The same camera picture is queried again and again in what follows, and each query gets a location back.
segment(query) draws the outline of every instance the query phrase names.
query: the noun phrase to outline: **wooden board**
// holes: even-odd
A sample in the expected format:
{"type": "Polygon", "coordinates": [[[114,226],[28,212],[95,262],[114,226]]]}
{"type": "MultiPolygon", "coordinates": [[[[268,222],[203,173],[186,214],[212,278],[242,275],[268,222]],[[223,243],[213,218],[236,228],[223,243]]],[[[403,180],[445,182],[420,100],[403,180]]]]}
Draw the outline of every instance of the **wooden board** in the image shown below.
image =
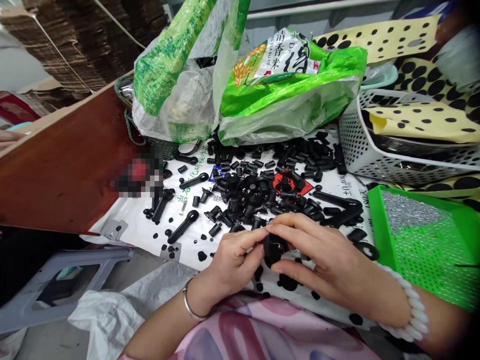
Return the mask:
{"type": "Polygon", "coordinates": [[[139,150],[124,110],[111,84],[2,151],[0,224],[87,233],[118,198],[110,182],[139,150]]]}

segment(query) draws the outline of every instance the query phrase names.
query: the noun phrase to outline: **green plastic bag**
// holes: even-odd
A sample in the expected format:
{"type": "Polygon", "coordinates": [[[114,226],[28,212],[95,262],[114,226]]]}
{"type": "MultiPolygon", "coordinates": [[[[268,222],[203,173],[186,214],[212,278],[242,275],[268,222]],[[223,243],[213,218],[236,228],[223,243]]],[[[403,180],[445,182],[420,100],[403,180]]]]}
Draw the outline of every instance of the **green plastic bag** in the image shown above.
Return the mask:
{"type": "Polygon", "coordinates": [[[132,117],[144,136],[205,140],[238,60],[250,0],[186,0],[135,62],[132,117]],[[194,59],[215,57],[200,68],[194,59]]]}
{"type": "Polygon", "coordinates": [[[367,51],[327,52],[283,28],[233,68],[220,104],[223,145],[255,145],[309,134],[357,96],[367,51]]]}

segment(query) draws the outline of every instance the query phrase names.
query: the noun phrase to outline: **yellow sticker sheet with black dots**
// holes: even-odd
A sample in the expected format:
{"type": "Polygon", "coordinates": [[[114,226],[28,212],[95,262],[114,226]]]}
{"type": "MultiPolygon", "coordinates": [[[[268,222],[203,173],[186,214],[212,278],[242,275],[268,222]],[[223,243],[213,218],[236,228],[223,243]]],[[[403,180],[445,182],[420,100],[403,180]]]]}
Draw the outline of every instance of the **yellow sticker sheet with black dots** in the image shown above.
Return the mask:
{"type": "Polygon", "coordinates": [[[442,102],[410,102],[365,108],[373,132],[404,138],[435,139],[454,143],[480,143],[480,125],[464,111],[442,102]]]}
{"type": "Polygon", "coordinates": [[[430,50],[436,43],[440,16],[375,22],[329,32],[312,40],[327,50],[352,46],[367,49],[367,62],[371,64],[430,50]]]}
{"type": "MultiPolygon", "coordinates": [[[[480,124],[480,93],[458,92],[456,86],[440,72],[435,61],[436,58],[433,61],[420,58],[405,60],[398,69],[398,79],[384,89],[430,96],[454,109],[464,110],[470,120],[480,124]]],[[[388,103],[378,97],[376,100],[380,105],[388,103]]]]}
{"type": "MultiPolygon", "coordinates": [[[[477,162],[480,160],[480,158],[473,157],[471,160],[477,162]]],[[[396,185],[396,187],[410,192],[421,192],[422,195],[433,196],[435,198],[446,199],[455,203],[464,204],[480,213],[480,195],[463,196],[463,193],[460,193],[464,191],[478,193],[478,191],[480,191],[480,174],[478,173],[451,177],[441,182],[427,184],[422,187],[413,188],[408,185],[396,185]],[[434,192],[449,192],[449,196],[451,197],[434,196],[432,194],[434,192]]]]}

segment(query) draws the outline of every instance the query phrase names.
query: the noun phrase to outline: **hand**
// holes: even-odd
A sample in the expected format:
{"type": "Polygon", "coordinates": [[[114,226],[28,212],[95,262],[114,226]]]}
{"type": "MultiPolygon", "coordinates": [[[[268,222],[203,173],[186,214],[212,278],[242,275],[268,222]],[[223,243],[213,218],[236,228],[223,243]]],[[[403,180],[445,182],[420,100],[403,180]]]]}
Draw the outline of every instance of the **hand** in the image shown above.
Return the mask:
{"type": "Polygon", "coordinates": [[[25,134],[21,134],[19,132],[0,130],[0,151],[8,148],[10,145],[15,144],[24,136],[25,134]]]}
{"type": "Polygon", "coordinates": [[[315,268],[282,259],[271,269],[308,286],[320,296],[361,316],[396,328],[411,318],[400,284],[363,255],[342,233],[300,213],[277,216],[266,229],[290,242],[315,268]]]}
{"type": "Polygon", "coordinates": [[[263,245],[257,243],[268,234],[267,230],[259,228],[223,235],[210,266],[188,286],[187,294],[195,293],[192,299],[202,299],[197,301],[201,304],[194,306],[190,302],[191,297],[188,297],[188,303],[196,314],[208,314],[220,300],[247,286],[265,257],[263,245]]]}

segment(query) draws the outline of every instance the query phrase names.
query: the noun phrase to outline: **white bead bracelet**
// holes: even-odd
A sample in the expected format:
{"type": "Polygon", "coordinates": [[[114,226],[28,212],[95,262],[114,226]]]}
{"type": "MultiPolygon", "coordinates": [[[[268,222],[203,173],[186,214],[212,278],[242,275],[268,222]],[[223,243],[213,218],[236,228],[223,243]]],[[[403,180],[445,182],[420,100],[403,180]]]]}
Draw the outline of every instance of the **white bead bracelet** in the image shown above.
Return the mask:
{"type": "Polygon", "coordinates": [[[413,343],[414,340],[421,341],[424,338],[422,334],[427,334],[429,332],[427,327],[429,317],[425,314],[425,306],[420,302],[420,295],[412,288],[412,284],[405,280],[398,272],[393,271],[388,266],[379,263],[376,264],[397,280],[403,290],[405,290],[405,294],[408,296],[408,302],[411,306],[412,315],[410,324],[404,328],[395,328],[382,323],[378,323],[378,325],[397,339],[401,338],[409,343],[413,343]]]}

